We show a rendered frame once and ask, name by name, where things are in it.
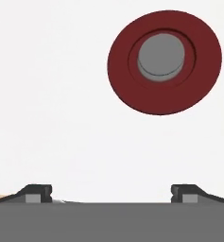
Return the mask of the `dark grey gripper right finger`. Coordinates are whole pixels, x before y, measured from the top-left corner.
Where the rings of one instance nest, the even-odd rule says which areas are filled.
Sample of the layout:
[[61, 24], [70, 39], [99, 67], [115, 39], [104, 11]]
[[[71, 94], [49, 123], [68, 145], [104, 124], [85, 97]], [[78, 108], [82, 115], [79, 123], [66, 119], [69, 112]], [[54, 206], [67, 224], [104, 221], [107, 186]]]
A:
[[224, 198], [211, 195], [195, 184], [173, 184], [172, 203], [224, 203]]

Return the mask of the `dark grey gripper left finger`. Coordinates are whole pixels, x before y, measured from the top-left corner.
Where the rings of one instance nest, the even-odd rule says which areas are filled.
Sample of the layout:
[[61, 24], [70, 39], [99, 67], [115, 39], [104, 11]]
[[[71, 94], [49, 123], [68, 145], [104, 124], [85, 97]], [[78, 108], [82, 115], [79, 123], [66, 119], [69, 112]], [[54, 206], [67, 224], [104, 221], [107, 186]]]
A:
[[16, 194], [0, 198], [0, 203], [51, 203], [51, 194], [51, 184], [28, 184]]

